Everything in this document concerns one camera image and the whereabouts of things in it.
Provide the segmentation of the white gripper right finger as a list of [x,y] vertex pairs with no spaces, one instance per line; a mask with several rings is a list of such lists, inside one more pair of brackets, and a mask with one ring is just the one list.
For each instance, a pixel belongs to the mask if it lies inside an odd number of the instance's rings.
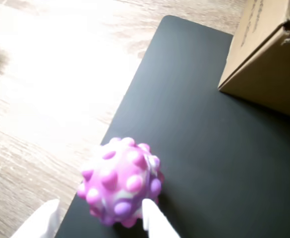
[[180,238],[179,234],[161,212],[157,204],[151,199],[142,201],[143,229],[148,238]]

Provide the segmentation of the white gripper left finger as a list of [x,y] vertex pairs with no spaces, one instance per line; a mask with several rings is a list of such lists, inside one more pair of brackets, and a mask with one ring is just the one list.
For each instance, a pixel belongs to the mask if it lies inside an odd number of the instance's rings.
[[60,201],[52,199],[39,207],[11,236],[12,238],[53,238],[60,226]]

